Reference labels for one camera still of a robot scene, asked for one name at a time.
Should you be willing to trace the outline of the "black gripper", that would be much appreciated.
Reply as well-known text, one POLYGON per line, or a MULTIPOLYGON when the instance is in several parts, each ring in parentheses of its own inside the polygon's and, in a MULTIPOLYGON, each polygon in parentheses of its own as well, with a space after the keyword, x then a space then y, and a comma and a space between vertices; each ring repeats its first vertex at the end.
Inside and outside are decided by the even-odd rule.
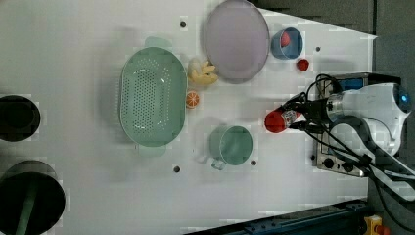
POLYGON ((292 123, 289 128, 299 131, 323 132, 331 123, 326 110, 327 100, 320 99, 315 101, 306 101, 306 94, 301 92, 282 105, 284 110, 293 110, 299 105, 303 105, 303 115, 306 121, 292 123))

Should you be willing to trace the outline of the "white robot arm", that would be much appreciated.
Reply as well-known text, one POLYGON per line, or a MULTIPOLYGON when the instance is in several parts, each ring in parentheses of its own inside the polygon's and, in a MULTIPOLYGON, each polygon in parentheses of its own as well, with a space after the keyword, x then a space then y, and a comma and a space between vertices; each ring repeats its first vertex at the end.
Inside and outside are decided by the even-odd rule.
POLYGON ((323 143, 404 203, 414 202, 414 170, 396 156, 411 100, 396 83, 379 83, 310 101, 304 92, 283 108, 304 115, 290 128, 326 134, 323 143))

